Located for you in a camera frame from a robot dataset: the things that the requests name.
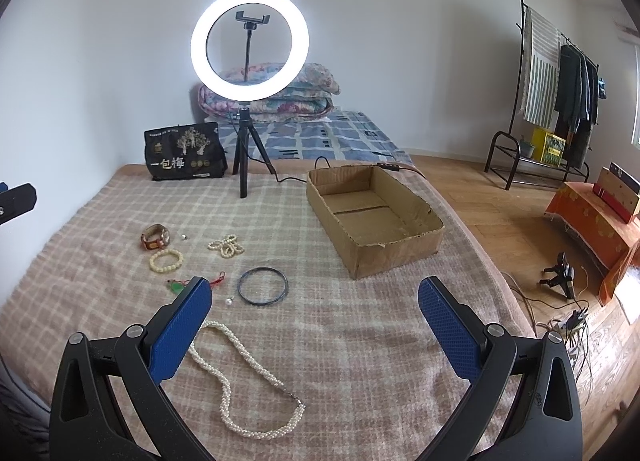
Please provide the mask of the yellow green box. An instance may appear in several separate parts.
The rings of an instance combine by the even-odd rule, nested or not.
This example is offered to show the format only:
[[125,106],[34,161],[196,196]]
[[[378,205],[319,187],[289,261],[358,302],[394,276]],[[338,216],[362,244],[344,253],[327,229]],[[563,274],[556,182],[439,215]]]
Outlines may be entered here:
[[536,128],[530,144],[534,147],[533,160],[548,166],[558,166],[561,163],[565,148],[564,138],[546,129]]

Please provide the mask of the black tripod stand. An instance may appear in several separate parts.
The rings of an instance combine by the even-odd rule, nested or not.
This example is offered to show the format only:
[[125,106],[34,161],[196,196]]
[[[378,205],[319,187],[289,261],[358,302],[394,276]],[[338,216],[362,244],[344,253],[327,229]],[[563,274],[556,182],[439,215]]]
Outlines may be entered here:
[[268,157],[266,148],[262,143],[254,122],[250,116],[250,107],[242,106],[239,111],[238,125],[234,127],[236,133],[236,143],[234,151],[234,159],[232,166],[232,174],[239,176],[240,198],[245,199],[248,195],[248,161],[250,161],[250,140],[253,140],[259,155],[262,157],[262,163],[267,166],[271,175],[276,175],[276,169]]

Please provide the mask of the small black floor tripod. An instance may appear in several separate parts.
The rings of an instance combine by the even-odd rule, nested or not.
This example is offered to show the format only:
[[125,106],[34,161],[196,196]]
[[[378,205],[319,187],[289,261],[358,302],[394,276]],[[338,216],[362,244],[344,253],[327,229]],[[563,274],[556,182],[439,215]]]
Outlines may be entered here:
[[541,278],[538,281],[539,285],[546,285],[549,288],[560,287],[567,299],[575,299],[575,268],[568,262],[565,252],[558,254],[554,266],[545,268],[542,272],[553,273],[553,277]]

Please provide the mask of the black clothes rack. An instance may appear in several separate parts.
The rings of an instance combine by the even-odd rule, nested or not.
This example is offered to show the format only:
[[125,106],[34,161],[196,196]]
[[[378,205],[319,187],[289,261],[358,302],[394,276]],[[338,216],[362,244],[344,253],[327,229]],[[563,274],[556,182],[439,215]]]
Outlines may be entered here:
[[[556,184],[567,181],[570,177],[576,177],[579,181],[589,180],[590,167],[587,157],[580,170],[571,168],[562,158],[558,166],[548,166],[532,159],[534,147],[530,144],[534,129],[539,126],[526,122],[522,116],[516,113],[516,101],[518,100],[518,85],[521,79],[521,62],[523,59],[523,28],[525,7],[529,6],[525,1],[520,2],[521,6],[521,41],[520,41],[520,63],[518,64],[518,82],[516,82],[516,92],[509,127],[505,131],[495,132],[489,146],[488,155],[485,162],[485,171],[494,173],[503,181],[503,188],[510,189],[514,185],[553,187]],[[561,46],[572,44],[579,51],[587,54],[576,45],[569,36],[561,33]],[[598,68],[600,67],[589,56],[587,56]],[[554,133],[558,114],[554,113],[553,125],[549,132]]]

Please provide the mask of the blue checked bed sheet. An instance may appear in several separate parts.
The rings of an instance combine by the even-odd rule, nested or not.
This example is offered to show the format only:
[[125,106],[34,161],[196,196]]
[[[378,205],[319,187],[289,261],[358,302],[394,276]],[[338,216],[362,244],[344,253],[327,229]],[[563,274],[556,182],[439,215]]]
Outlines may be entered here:
[[400,162],[412,160],[365,114],[336,110],[304,122],[257,122],[256,129],[271,160]]

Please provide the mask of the dark hanging clothes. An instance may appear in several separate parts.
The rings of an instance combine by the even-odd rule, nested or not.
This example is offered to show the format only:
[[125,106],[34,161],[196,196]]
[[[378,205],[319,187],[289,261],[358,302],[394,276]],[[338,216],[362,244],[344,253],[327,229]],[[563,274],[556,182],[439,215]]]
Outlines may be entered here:
[[599,102],[605,98],[599,68],[574,45],[562,45],[554,134],[565,140],[562,158],[571,168],[580,170],[586,161],[593,128],[599,123]]

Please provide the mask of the cardboard box with books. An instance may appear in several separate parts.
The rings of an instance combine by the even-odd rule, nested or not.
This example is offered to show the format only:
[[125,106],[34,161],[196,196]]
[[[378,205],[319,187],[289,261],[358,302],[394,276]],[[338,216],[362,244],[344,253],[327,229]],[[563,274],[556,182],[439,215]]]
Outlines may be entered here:
[[631,223],[639,214],[639,195],[607,168],[601,169],[592,192],[626,224]]

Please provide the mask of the black phone holder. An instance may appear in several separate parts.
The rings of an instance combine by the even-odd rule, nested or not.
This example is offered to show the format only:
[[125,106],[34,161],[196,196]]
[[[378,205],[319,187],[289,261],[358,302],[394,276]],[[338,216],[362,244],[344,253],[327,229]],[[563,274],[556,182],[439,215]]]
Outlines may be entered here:
[[262,17],[250,17],[246,16],[242,10],[235,12],[235,20],[243,25],[243,29],[246,32],[245,42],[245,54],[244,54],[244,66],[243,66],[243,81],[248,81],[248,67],[250,66],[250,46],[252,45],[253,33],[259,26],[265,26],[269,24],[270,16],[262,15]]

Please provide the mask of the orange cloth covered table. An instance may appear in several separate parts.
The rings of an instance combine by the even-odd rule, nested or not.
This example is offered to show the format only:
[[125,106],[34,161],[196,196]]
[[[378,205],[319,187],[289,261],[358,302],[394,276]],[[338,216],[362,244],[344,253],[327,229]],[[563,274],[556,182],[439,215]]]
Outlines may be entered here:
[[625,223],[592,187],[589,183],[564,182],[544,215],[559,218],[572,229],[605,269],[599,299],[606,305],[627,269],[639,266],[639,218]]

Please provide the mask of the red strap wristwatch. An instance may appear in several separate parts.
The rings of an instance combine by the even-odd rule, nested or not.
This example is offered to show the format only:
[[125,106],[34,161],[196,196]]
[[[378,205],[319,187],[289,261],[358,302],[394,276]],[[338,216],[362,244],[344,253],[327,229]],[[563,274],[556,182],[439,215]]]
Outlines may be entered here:
[[146,251],[165,249],[170,244],[169,229],[162,224],[152,224],[142,230],[140,235],[141,245]]

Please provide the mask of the beige plaid blanket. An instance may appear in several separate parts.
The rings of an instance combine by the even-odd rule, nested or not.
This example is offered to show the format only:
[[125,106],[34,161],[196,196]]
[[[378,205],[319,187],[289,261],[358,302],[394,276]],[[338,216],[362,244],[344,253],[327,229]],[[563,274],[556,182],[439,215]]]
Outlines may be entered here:
[[219,280],[209,318],[284,384],[262,380],[219,332],[198,337],[201,360],[186,359],[165,391],[214,457],[412,460],[466,390],[421,315],[420,281],[442,279],[513,334],[529,324],[450,205],[420,176],[402,181],[442,219],[439,250],[354,280],[302,183],[256,175],[241,199],[232,177],[157,183],[127,166],[51,238],[2,306],[2,357],[50,399],[72,333],[114,337],[148,321],[172,296],[140,235],[164,224],[184,257],[178,277]]

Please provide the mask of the folded floral quilt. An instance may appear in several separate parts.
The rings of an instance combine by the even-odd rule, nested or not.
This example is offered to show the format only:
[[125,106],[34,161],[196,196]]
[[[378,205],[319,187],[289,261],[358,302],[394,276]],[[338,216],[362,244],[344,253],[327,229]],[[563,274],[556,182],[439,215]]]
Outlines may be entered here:
[[[317,62],[308,62],[286,88],[268,98],[252,100],[247,108],[257,122],[314,121],[334,109],[333,99],[340,94],[341,86],[331,71]],[[198,106],[206,116],[238,120],[243,104],[202,85],[198,90]]]

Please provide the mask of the striped hanging towel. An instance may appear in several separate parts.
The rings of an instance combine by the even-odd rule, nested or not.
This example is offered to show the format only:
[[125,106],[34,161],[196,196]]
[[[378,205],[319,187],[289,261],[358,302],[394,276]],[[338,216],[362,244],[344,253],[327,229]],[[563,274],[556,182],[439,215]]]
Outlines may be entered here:
[[558,94],[561,33],[540,13],[525,7],[523,59],[516,113],[540,128],[550,130]]

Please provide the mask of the open cardboard box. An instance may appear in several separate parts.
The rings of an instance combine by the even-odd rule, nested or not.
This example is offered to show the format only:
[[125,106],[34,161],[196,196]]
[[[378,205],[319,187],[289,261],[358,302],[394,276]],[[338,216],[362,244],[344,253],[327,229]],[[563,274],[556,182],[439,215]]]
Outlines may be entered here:
[[422,197],[373,164],[312,170],[306,194],[354,280],[426,259],[445,233]]

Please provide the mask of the black snack bag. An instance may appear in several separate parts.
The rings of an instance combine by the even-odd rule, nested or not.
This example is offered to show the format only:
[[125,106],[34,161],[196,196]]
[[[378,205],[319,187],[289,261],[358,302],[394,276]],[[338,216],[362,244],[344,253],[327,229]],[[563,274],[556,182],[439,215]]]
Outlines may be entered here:
[[144,158],[157,182],[218,178],[228,169],[216,122],[145,131]]

